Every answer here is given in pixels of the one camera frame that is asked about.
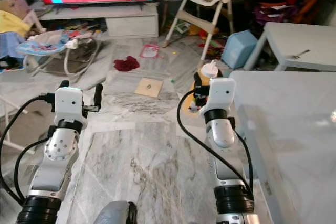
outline wooden square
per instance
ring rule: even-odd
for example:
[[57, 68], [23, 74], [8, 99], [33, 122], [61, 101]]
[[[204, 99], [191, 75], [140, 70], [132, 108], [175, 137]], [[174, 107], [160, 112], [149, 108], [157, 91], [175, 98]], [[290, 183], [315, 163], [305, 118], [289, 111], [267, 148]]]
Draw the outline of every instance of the wooden square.
[[134, 93], [147, 95], [148, 97], [158, 97], [163, 81], [142, 78]]

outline blue plastic box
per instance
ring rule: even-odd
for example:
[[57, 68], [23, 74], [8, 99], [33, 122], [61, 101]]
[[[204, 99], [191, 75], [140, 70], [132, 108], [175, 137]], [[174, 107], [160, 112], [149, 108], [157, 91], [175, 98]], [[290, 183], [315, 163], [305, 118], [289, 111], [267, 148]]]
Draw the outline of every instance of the blue plastic box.
[[231, 34], [222, 54], [222, 61], [233, 69], [243, 67], [257, 42], [249, 30]]

